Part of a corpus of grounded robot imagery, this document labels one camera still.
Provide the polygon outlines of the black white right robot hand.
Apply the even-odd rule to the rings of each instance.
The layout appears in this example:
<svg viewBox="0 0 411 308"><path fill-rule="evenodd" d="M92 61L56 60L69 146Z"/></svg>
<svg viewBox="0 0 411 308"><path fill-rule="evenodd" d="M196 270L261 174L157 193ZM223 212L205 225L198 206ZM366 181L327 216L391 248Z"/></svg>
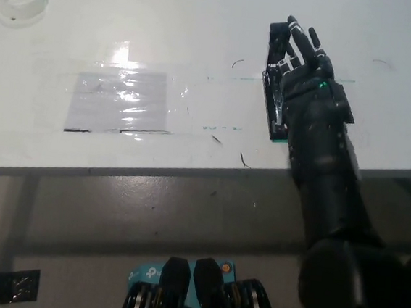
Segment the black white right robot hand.
<svg viewBox="0 0 411 308"><path fill-rule="evenodd" d="M288 144L304 143L313 128L327 127L343 138L345 125L354 122L346 91L335 79L331 58L322 48L314 28L304 31L299 21L288 17L288 31L303 61L290 54L279 62L282 115Z"/></svg>

